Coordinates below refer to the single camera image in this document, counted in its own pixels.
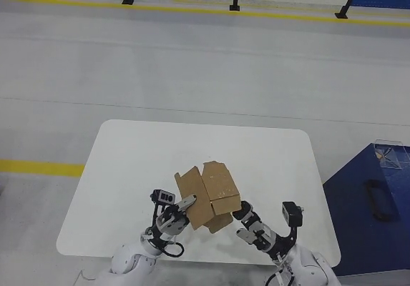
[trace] black cable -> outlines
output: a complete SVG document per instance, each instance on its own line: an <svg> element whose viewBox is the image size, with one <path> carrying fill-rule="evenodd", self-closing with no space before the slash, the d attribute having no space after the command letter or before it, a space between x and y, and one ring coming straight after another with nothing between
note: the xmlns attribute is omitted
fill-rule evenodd
<svg viewBox="0 0 410 286"><path fill-rule="evenodd" d="M180 252L178 255L174 255L174 254L171 254L171 253L167 252L167 251L165 250L165 248L160 248L160 251L161 251L164 255L167 255L167 256L169 256L169 257L174 257L174 258L181 257L181 256L184 254L184 245L182 245L182 244L179 243L179 242L175 242L175 243L173 243L173 244L174 244L174 245L179 245L179 247L181 247L181 252Z"/></svg>
<svg viewBox="0 0 410 286"><path fill-rule="evenodd" d="M291 285L292 285L294 278L295 278L295 277L292 275L292 276L291 276L291 280L289 280L288 286L291 286Z"/></svg>
<svg viewBox="0 0 410 286"><path fill-rule="evenodd" d="M265 286L268 286L268 284L270 284L270 282L271 282L271 280L273 280L273 278L276 276L276 273L282 273L283 272L283 270L281 269L281 270L279 270L279 271L276 271L275 273L273 273L269 278L268 278L268 280L267 280L267 282L265 283Z"/></svg>

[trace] yellow floor line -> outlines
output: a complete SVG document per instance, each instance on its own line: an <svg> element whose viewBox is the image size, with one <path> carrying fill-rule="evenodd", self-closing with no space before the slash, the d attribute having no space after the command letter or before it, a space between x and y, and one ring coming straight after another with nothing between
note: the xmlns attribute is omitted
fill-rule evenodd
<svg viewBox="0 0 410 286"><path fill-rule="evenodd" d="M228 3L224 2L212 2L212 1L193 1L193 0L172 0L173 3L178 4L199 4L199 5L219 5L219 6L229 6ZM339 9L321 9L321 8L308 8L308 7L289 7L289 6L270 6L270 5L257 5L257 4L240 4L241 7L256 8L256 9L278 9L278 10L291 10L291 11L307 11L307 12L321 12L321 13L335 13ZM382 17L393 17L393 18L407 18L410 19L410 14L395 14L395 13L375 13L375 12L357 12L348 11L348 15L357 16L382 16Z"/></svg>
<svg viewBox="0 0 410 286"><path fill-rule="evenodd" d="M83 171L84 165L82 164L0 159L0 172L81 177Z"/></svg>
<svg viewBox="0 0 410 286"><path fill-rule="evenodd" d="M99 8L113 8L113 9L132 9L145 11L164 11L164 12L182 12L182 13L199 13L199 14L221 14L232 16L249 16L249 17L263 17L272 19L290 19L301 21L316 21L328 23L341 24L361 24L372 26L395 26L410 28L410 22L395 22L395 21L373 21L363 19L337 19L334 16L306 16L306 15L292 15L292 14L277 14L268 12L254 12L254 11L225 11L203 8L183 8L183 7L167 7L167 6L137 6L137 5L122 5L114 3L99 3L99 2L81 2L81 1L67 1L67 0L17 0L19 2L29 2L37 4L57 4L67 6L85 6L85 7L99 7Z"/></svg>

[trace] black post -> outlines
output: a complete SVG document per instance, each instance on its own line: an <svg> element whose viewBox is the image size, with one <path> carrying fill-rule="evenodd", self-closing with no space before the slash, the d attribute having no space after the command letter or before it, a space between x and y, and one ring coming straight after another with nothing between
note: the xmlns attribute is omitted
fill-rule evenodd
<svg viewBox="0 0 410 286"><path fill-rule="evenodd" d="M347 19L348 16L346 15L346 13L348 12L349 6L352 5L352 3L353 3L353 0L348 0L346 2L346 5L342 6L341 10L338 13L335 13L335 16L338 19Z"/></svg>
<svg viewBox="0 0 410 286"><path fill-rule="evenodd" d="M230 5L231 11L240 11L240 7L238 6L238 0L233 0L233 4Z"/></svg>

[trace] black handle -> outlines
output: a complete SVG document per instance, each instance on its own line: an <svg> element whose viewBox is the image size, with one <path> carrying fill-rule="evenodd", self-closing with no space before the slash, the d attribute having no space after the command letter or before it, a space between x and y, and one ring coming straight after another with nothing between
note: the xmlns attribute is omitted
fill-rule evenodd
<svg viewBox="0 0 410 286"><path fill-rule="evenodd" d="M375 179L370 179L367 182L365 182L364 185L367 190L368 198L370 199L370 208L371 208L374 218L376 220L379 220L380 222L392 221L392 216L390 214L385 214L379 210L379 207L376 204L374 194L371 191L372 189L381 189L379 181Z"/></svg>

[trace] box flap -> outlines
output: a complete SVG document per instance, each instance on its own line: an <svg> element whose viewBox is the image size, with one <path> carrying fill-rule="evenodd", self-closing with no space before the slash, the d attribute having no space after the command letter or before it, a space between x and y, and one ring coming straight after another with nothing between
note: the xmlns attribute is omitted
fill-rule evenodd
<svg viewBox="0 0 410 286"><path fill-rule="evenodd" d="M213 206L215 214L226 214L241 209L241 198L240 195L224 197L222 199L212 201L211 205Z"/></svg>
<svg viewBox="0 0 410 286"><path fill-rule="evenodd" d="M231 214L221 214L215 216L212 220L205 223L205 226L210 230L211 233L216 233L220 229L228 226L232 223L233 217Z"/></svg>
<svg viewBox="0 0 410 286"><path fill-rule="evenodd" d="M214 217L210 198L208 197L202 177L200 176L200 171L198 171L197 167L193 167L182 177L179 173L176 173L175 180L182 198L190 196L191 194L197 196L195 203L186 211L192 228L196 230Z"/></svg>
<svg viewBox="0 0 410 286"><path fill-rule="evenodd" d="M204 163L202 180L211 201L240 194L232 176L223 163Z"/></svg>

